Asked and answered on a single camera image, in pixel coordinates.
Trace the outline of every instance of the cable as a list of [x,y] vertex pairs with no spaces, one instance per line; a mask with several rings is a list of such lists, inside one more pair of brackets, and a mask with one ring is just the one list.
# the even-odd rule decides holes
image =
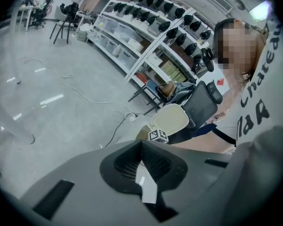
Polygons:
[[38,61],[38,62],[40,62],[42,65],[45,65],[45,66],[48,66],[48,67],[52,68],[52,69],[54,70],[54,72],[56,73],[56,75],[57,75],[59,78],[62,79],[62,84],[63,84],[63,85],[65,85],[66,87],[68,87],[68,88],[70,88],[70,89],[73,89],[74,91],[76,91],[77,93],[79,93],[81,96],[83,96],[86,100],[88,100],[90,103],[95,103],[95,104],[119,103],[119,104],[123,105],[124,107],[126,107],[127,109],[129,109],[130,112],[128,112],[128,113],[126,113],[125,115],[123,115],[120,111],[114,111],[114,112],[119,112],[119,113],[124,117],[124,119],[123,119],[121,122],[119,122],[118,120],[114,119],[114,118],[113,118],[113,113],[114,113],[114,112],[112,113],[112,119],[115,120],[115,121],[117,121],[118,123],[120,123],[119,126],[120,126],[124,121],[128,121],[128,122],[130,122],[134,127],[136,127],[129,119],[127,119],[127,117],[128,117],[129,115],[134,115],[134,117],[137,118],[137,117],[138,117],[138,114],[141,114],[141,113],[134,113],[128,106],[124,105],[124,104],[123,104],[122,102],[120,102],[120,101],[108,101],[108,102],[96,102],[96,101],[92,101],[92,100],[90,100],[88,97],[86,97],[82,92],[80,92],[79,90],[77,90],[76,88],[73,88],[73,87],[71,87],[71,86],[69,86],[69,85],[66,85],[66,84],[64,83],[64,80],[65,80],[65,79],[71,79],[71,78],[73,78],[73,74],[68,74],[68,75],[66,75],[66,76],[59,75],[59,74],[57,73],[55,67],[53,67],[53,66],[51,66],[51,65],[48,65],[48,64],[45,64],[45,63],[43,63],[43,62],[42,62],[41,60],[39,60],[39,59],[28,58],[27,60],[24,61],[24,64],[27,64],[27,63],[28,63],[29,61],[31,61],[31,60]]
[[124,117],[123,120],[122,120],[122,122],[121,122],[121,123],[117,126],[117,128],[114,130],[114,133],[113,133],[113,136],[112,136],[111,140],[110,140],[110,141],[108,142],[108,144],[105,145],[104,147],[107,147],[107,146],[110,144],[110,142],[113,140],[113,138],[114,138],[114,136],[115,136],[115,133],[116,133],[117,129],[121,126],[121,124],[124,122],[125,119],[126,119],[126,118]]

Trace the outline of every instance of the white shelving unit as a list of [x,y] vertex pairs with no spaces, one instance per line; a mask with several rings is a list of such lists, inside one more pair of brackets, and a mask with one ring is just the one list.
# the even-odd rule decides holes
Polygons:
[[[207,72],[202,77],[198,78],[195,75],[195,73],[191,71],[191,68],[187,65],[187,63],[180,57],[180,55],[178,55],[171,47],[169,47],[166,43],[164,43],[164,40],[166,39],[166,33],[169,30],[178,27],[178,30],[179,30],[178,34],[179,33],[185,33],[187,35],[185,46],[187,44],[197,43],[198,48],[195,51],[195,53],[196,52],[199,53],[200,49],[202,49],[204,47],[204,45],[201,45],[197,41],[196,38],[194,38],[192,35],[190,35],[188,33],[188,31],[187,31],[188,28],[181,27],[181,25],[183,24],[183,21],[184,21],[184,19],[183,19],[184,16],[187,15],[187,14],[194,16],[194,13],[196,11],[193,8],[187,9],[185,7],[181,7],[179,4],[176,4],[173,1],[169,1],[169,0],[164,0],[164,1],[169,2],[169,3],[173,3],[174,8],[184,8],[185,14],[181,18],[175,19],[175,20],[172,21],[169,18],[161,16],[160,14],[158,14],[157,12],[155,12],[155,11],[149,9],[149,8],[143,7],[142,4],[140,4],[140,3],[137,4],[137,2],[130,1],[130,0],[126,0],[126,1],[110,0],[110,2],[107,3],[105,8],[100,13],[101,16],[104,16],[106,18],[112,18],[112,19],[116,20],[117,22],[119,22],[121,24],[124,24],[126,26],[131,27],[140,36],[142,36],[144,39],[146,39],[150,42],[150,45],[145,49],[145,51],[143,51],[143,53],[140,53],[140,52],[136,51],[133,47],[128,45],[127,42],[120,40],[119,37],[116,36],[114,33],[111,33],[109,31],[105,30],[103,27],[101,27],[99,25],[95,26],[96,30],[102,32],[104,35],[106,34],[107,36],[112,37],[119,44],[121,44],[124,48],[129,49],[135,56],[138,57],[137,61],[132,66],[132,68],[129,69],[126,66],[124,66],[122,63],[120,63],[120,61],[117,59],[117,57],[110,54],[95,39],[92,39],[92,38],[89,38],[89,39],[100,50],[102,50],[109,58],[111,58],[120,68],[122,68],[123,71],[125,71],[125,73],[126,73],[125,81],[133,80],[134,82],[137,83],[138,86],[140,86],[140,87],[144,86],[144,83],[136,76],[136,73],[138,73],[140,71],[145,71],[145,74],[147,74],[147,73],[150,74],[150,76],[152,78],[154,76],[156,77],[156,74],[157,74],[164,82],[171,81],[168,74],[166,74],[160,67],[155,66],[154,64],[150,63],[149,60],[148,60],[148,57],[151,53],[157,52],[157,50],[161,49],[165,53],[165,55],[167,57],[169,57],[169,59],[179,68],[179,71],[183,75],[185,75],[186,78],[195,78],[197,80],[197,82],[199,82],[200,80],[203,80],[203,81],[205,81],[206,84],[211,82],[212,80],[214,80],[215,83],[216,83],[217,80],[224,79],[225,80],[224,86],[221,86],[221,87],[217,86],[220,93],[224,94],[226,91],[229,90],[229,86],[228,86],[228,83],[227,83],[223,73],[222,73],[222,70],[220,70],[217,66],[215,66],[214,72],[212,72],[212,73]],[[160,21],[162,21],[162,22],[163,21],[170,21],[170,27],[165,32],[162,32],[158,36],[155,36],[155,35],[151,34],[150,32],[148,32],[147,26],[146,26],[145,23],[139,25],[138,23],[131,22],[131,21],[127,20],[126,18],[121,17],[121,14],[116,15],[115,12],[108,12],[108,11],[111,11],[111,6],[113,6],[117,3],[123,3],[123,4],[126,4],[127,6],[134,6],[135,8],[141,8],[142,11],[149,11],[151,13],[151,15],[159,16],[161,18]],[[151,70],[145,70],[145,68],[143,67],[145,63],[151,68]],[[154,98],[154,96],[150,92],[146,91],[146,93],[151,98]]]

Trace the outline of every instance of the black slot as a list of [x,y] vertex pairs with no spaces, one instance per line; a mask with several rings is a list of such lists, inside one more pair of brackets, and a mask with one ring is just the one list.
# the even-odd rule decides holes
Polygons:
[[60,180],[33,208],[42,217],[50,220],[75,184]]
[[204,162],[207,163],[207,164],[216,166],[216,167],[220,167],[220,168],[226,168],[226,166],[228,164],[228,162],[218,161],[218,160],[214,160],[214,159],[210,159],[210,158],[206,159]]

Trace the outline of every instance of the chair leg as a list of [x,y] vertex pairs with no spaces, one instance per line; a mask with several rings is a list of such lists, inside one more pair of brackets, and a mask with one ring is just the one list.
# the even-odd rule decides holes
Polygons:
[[68,38],[69,38],[69,31],[70,31],[70,21],[68,22],[67,43],[68,43]]
[[49,39],[51,39],[51,37],[52,37],[52,35],[53,35],[53,31],[55,31],[56,27],[57,27],[57,24],[55,24],[55,26],[53,27],[53,30],[52,30],[52,32],[51,32],[51,35],[50,35],[50,38],[49,38]]
[[162,103],[162,101],[160,101],[157,105],[153,106],[151,109],[149,109],[144,115],[148,114],[149,112],[153,111],[155,108],[157,108],[160,104]]
[[53,44],[55,44],[55,42],[56,42],[56,40],[57,40],[57,38],[58,38],[58,34],[59,34],[59,33],[61,32],[61,30],[64,28],[64,23],[65,23],[65,21],[63,22],[63,24],[61,25],[60,29],[58,30],[58,33],[57,33],[57,35],[56,35],[56,38],[55,38]]
[[135,97],[137,97],[140,93],[142,93],[146,87],[142,87],[140,90],[138,90],[129,100],[128,102],[132,101]]
[[149,103],[147,103],[147,105],[150,105],[152,102],[154,102],[154,103],[155,103],[155,99],[156,99],[156,98],[151,99],[151,100],[149,101]]
[[[145,87],[146,87],[146,85],[144,85],[144,86],[142,87],[142,89],[145,88]],[[140,91],[140,90],[138,90],[138,91]],[[138,91],[136,91],[136,92],[134,93],[134,95],[135,95]]]

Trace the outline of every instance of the orange object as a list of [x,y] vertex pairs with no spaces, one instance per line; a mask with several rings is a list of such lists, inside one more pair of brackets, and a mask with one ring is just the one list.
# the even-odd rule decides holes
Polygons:
[[224,85],[225,83],[225,80],[224,79],[220,79],[220,80],[217,80],[217,85]]

